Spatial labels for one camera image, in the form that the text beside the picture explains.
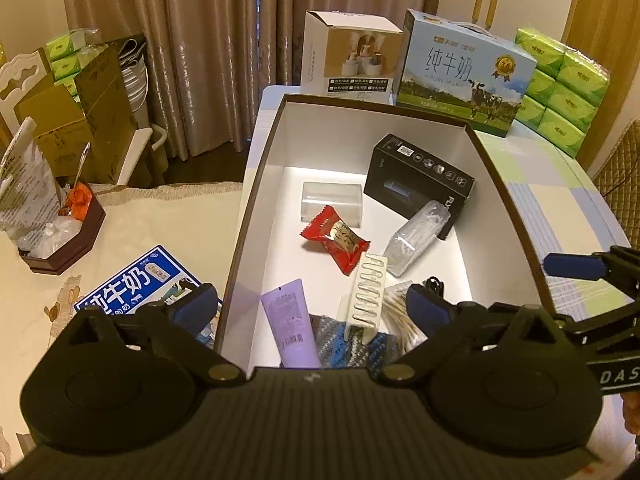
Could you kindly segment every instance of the red candy wrapper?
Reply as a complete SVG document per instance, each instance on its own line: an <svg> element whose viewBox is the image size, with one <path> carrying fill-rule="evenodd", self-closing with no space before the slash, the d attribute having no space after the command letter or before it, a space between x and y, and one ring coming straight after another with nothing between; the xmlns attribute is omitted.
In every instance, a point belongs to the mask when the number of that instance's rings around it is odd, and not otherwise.
<svg viewBox="0 0 640 480"><path fill-rule="evenodd" d="M330 205L324 206L300 235L324 245L342 273L347 276L358 264L360 255L369 249L370 244L349 229Z"/></svg>

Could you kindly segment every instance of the barcode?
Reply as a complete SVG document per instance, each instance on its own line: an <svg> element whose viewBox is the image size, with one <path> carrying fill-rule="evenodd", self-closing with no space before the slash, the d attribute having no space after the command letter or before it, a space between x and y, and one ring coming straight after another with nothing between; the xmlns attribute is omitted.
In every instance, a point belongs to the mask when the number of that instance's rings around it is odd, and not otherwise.
<svg viewBox="0 0 640 480"><path fill-rule="evenodd" d="M414 154L414 150L412 150L411 148L408 148L406 146L400 146L398 148L398 152L402 153L403 155L406 155L406 156L412 156Z"/></svg>
<svg viewBox="0 0 640 480"><path fill-rule="evenodd" d="M283 339L282 346L286 348L289 345L293 345L293 343L302 343L302 334L292 335L291 337Z"/></svg>

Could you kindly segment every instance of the clear plastic box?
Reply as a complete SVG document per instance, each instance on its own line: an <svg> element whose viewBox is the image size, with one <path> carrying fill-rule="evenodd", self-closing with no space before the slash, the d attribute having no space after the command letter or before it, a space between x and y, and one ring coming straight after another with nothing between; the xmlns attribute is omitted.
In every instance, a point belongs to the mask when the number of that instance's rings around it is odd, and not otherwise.
<svg viewBox="0 0 640 480"><path fill-rule="evenodd" d="M362 186L360 184L305 182L302 185L300 219L303 222L311 222L325 205L332 206L349 227L360 227Z"/></svg>

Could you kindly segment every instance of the wooden tray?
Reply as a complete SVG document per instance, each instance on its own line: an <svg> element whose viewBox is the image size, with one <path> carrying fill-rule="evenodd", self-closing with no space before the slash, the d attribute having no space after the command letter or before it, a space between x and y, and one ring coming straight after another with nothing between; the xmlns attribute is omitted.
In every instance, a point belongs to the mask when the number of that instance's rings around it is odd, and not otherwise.
<svg viewBox="0 0 640 480"><path fill-rule="evenodd" d="M94 196L89 204L80 232L76 236L46 260L29 256L23 256L22 259L33 272L57 276L62 274L92 249L105 216L104 209Z"/></svg>

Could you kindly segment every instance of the black product box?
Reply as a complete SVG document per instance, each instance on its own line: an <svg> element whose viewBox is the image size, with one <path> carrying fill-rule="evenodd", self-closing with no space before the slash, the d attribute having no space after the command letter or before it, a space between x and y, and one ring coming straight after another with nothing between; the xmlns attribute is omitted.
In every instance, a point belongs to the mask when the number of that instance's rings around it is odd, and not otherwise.
<svg viewBox="0 0 640 480"><path fill-rule="evenodd" d="M371 156L364 193L409 219L430 200L451 213L438 238L444 240L471 194L474 179L448 162L388 134Z"/></svg>

